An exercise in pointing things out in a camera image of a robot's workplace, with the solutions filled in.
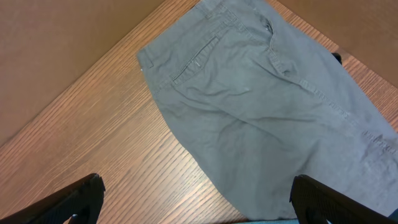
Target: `back pocket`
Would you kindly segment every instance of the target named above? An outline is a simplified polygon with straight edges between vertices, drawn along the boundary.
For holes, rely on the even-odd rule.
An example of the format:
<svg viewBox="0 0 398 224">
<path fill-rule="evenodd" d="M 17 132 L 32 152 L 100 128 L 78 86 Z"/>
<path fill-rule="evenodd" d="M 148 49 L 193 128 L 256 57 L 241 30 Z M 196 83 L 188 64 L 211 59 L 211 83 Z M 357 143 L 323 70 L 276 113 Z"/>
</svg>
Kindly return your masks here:
<svg viewBox="0 0 398 224">
<path fill-rule="evenodd" d="M 194 77 L 206 65 L 211 52 L 218 43 L 219 38 L 213 37 L 204 47 L 202 47 L 189 62 L 181 69 L 173 81 L 179 85 Z"/>
</svg>

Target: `cardboard wall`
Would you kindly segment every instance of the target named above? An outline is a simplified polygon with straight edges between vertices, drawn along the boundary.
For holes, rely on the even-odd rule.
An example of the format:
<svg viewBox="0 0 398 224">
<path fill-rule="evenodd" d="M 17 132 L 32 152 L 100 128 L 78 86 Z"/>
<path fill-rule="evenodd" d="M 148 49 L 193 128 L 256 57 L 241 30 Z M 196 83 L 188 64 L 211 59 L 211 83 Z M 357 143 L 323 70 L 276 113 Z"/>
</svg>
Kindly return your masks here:
<svg viewBox="0 0 398 224">
<path fill-rule="evenodd" d="M 279 1 L 398 87 L 398 1 Z"/>
<path fill-rule="evenodd" d="M 0 146 L 162 1 L 1 1 Z"/>
</svg>

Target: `black object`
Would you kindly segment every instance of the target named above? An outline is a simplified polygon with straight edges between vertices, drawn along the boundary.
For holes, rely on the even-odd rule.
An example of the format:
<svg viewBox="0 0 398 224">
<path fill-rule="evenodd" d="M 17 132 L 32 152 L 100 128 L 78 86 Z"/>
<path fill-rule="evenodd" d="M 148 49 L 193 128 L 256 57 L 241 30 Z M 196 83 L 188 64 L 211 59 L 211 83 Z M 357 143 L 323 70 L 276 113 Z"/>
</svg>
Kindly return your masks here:
<svg viewBox="0 0 398 224">
<path fill-rule="evenodd" d="M 290 201 L 300 224 L 396 224 L 306 175 L 294 178 Z"/>
<path fill-rule="evenodd" d="M 339 53 L 331 53 L 333 56 L 335 56 L 335 58 L 337 59 L 337 61 L 340 62 L 340 64 L 343 64 L 343 61 L 341 60 L 341 55 Z"/>
<path fill-rule="evenodd" d="M 0 220 L 9 223 L 96 223 L 104 202 L 105 186 L 98 174 L 90 174 L 29 207 Z"/>
</svg>

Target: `gray chino pants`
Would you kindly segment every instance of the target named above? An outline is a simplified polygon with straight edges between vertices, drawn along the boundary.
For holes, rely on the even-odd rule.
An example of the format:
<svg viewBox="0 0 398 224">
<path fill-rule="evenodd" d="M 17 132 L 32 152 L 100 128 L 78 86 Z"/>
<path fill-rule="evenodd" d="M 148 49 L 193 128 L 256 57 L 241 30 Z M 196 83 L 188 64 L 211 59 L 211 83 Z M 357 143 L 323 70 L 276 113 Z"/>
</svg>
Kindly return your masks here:
<svg viewBox="0 0 398 224">
<path fill-rule="evenodd" d="M 175 137 L 248 218 L 295 217 L 299 174 L 383 215 L 398 207 L 397 133 L 263 0 L 203 0 L 138 59 Z"/>
</svg>

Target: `wooden table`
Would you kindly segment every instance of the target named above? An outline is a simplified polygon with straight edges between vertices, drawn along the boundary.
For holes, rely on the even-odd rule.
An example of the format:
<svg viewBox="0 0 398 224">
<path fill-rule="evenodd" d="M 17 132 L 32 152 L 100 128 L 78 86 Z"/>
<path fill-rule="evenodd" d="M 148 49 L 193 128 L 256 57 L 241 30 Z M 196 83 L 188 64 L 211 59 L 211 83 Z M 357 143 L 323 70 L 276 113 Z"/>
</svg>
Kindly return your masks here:
<svg viewBox="0 0 398 224">
<path fill-rule="evenodd" d="M 23 130 L 0 148 L 0 217 L 99 173 L 99 223 L 244 221 L 168 129 L 137 51 L 197 0 L 166 0 Z M 324 35 L 270 0 L 283 17 L 331 51 L 398 130 L 398 90 Z"/>
</svg>

